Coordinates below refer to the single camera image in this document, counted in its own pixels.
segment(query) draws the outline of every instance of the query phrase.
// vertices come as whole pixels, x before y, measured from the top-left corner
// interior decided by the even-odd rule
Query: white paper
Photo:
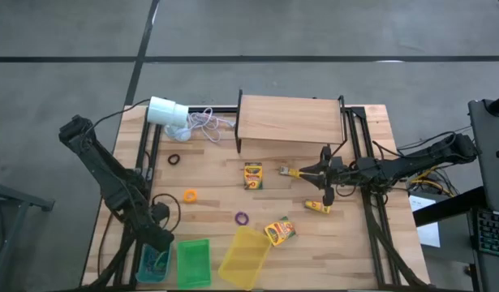
[[[435,200],[410,195],[412,212],[417,211],[420,208],[428,207],[431,204],[435,204]],[[431,247],[441,246],[441,239],[438,234],[438,222],[417,227],[417,232],[419,233],[419,240],[421,244],[429,245]]]

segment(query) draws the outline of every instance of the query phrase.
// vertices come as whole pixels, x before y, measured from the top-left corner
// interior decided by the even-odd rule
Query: black ring
[[[170,163],[171,165],[176,165],[179,163],[179,161],[181,161],[181,157],[178,154],[172,154],[170,155],[170,157],[168,157],[168,163]]]

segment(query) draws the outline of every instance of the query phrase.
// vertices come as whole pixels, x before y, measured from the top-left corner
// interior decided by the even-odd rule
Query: wooden plank
[[[365,108],[372,139],[393,148],[394,139],[385,106],[366,105]],[[127,167],[135,163],[144,111],[144,107],[139,107],[123,115],[114,155]],[[223,116],[234,118],[229,114]],[[194,132],[192,140],[185,143],[176,143],[162,136],[152,196],[162,192],[175,195],[181,202],[182,220],[174,231],[176,239],[167,280],[161,284],[139,284],[138,289],[178,289],[176,243],[201,238],[208,238],[211,245],[213,280],[208,289],[236,289],[219,278],[217,270],[238,228],[234,223],[234,215],[238,211],[248,214],[249,226],[256,230],[263,230],[265,225],[282,216],[288,216],[297,229],[297,236],[271,249],[255,289],[376,289],[359,190],[350,197],[336,197],[332,212],[324,215],[303,207],[305,199],[321,200],[322,191],[303,180],[277,175],[280,165],[299,168],[316,163],[320,145],[245,140],[243,151],[238,154],[233,130],[225,127],[221,132],[224,138],[218,144],[205,140],[200,131]],[[376,148],[374,150],[378,157],[379,152]],[[178,165],[169,165],[166,161],[172,153],[181,156]],[[342,155],[347,164],[354,160],[350,140],[338,155]],[[242,188],[245,161],[264,163],[264,190],[245,191]],[[198,200],[195,204],[184,204],[183,193],[191,187],[197,190]],[[351,187],[342,187],[340,191],[347,193]],[[169,199],[163,201],[172,211],[168,223],[171,228],[176,222],[176,206]],[[386,208],[394,246],[417,276],[428,282],[428,272],[406,192],[391,191]],[[97,252],[109,214],[109,210],[102,205],[88,255],[84,284],[97,277]],[[121,224],[113,221],[105,239],[103,266],[118,250],[122,232]],[[388,262],[382,249],[381,258],[389,282]],[[128,276],[129,273],[125,273],[125,282]]]
[[[340,144],[339,101],[243,95],[239,138]]]

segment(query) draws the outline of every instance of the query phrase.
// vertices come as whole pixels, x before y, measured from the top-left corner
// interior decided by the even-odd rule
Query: orange ring
[[[196,190],[186,190],[184,192],[184,202],[195,203],[197,201],[197,191]]]

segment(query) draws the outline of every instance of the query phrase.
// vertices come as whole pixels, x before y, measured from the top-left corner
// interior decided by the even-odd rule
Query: keyboard
[[[479,210],[476,215],[479,250],[499,256],[499,214]]]

